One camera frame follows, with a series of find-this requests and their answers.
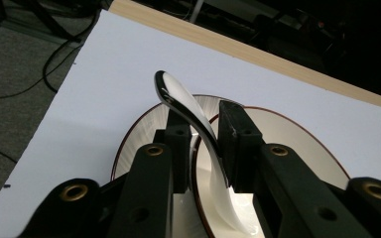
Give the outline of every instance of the screw hole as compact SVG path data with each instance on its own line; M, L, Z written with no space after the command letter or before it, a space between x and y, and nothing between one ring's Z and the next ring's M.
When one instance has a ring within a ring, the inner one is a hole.
M83 198L88 193L88 187L84 184L73 184L65 187L60 194L64 201L76 201Z
M163 148L161 147L149 147L147 148L147 154L150 156L159 156L163 153Z
M381 199L381 184L376 182L365 182L363 189L371 196Z
M271 147L270 150L271 150L272 154L274 154L276 156L287 156L289 154L289 152L285 148L282 148L282 147Z
M131 211L129 214L129 220L132 223L138 223L144 221L150 215L150 211L145 207L138 207Z
M335 212L333 212L331 209L326 207L319 207L317 209L317 214L325 220L329 220L329 221L336 220Z

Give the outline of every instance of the gray carpet floor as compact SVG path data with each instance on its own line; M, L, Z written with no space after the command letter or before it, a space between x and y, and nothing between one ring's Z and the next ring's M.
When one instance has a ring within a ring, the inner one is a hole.
M46 61L64 42L52 36L33 13L14 6L8 0L4 1L4 5L8 18L0 24L0 96L21 92L39 81ZM92 20L92 17L54 18L73 35L84 30ZM68 45L50 63L48 71L57 68L48 77L54 88L59 88L63 83L80 51L74 48L80 44ZM41 80L20 95L0 99L0 189L34 136L54 97L55 94Z

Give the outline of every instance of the white table surface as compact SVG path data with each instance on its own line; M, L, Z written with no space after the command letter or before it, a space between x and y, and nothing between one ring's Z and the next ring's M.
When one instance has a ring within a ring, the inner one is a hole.
M21 233L58 184L110 181L130 126L159 103L154 73L191 93L277 111L310 131L351 177L381 179L381 107L102 12L44 120L0 191L0 237Z

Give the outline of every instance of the wooden table edge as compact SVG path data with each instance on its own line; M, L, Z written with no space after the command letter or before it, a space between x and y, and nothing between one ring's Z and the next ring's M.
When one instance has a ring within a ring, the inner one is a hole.
M131 0L114 0L109 11L162 32L271 69L325 90L381 106L381 96L376 93L311 70L286 59L281 59Z

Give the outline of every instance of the white round plate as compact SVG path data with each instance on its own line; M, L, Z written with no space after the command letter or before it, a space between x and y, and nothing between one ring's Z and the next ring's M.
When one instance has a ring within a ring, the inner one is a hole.
M222 98L196 95L195 99L207 118L217 116L218 103ZM246 111L262 132L265 142L279 143L293 148L321 179L338 187L345 187L348 181L347 175L330 152L309 132L278 113L253 107L246 108ZM120 145L112 170L112 179L129 172L136 151L141 146L153 142L157 129L166 128L168 112L167 106L159 104L136 121ZM211 121L216 131L217 121L214 119ZM256 230L255 226L259 224L256 215L253 216L250 194L234 195L232 190L229 191L233 209L239 217L235 222L251 225L246 232L232 228L225 222L233 218L218 215L211 199L212 189L209 187L210 157L195 130L191 131L190 146L194 157L191 168L192 191L174 195L173 237L263 237L260 229L258 232L253 232Z

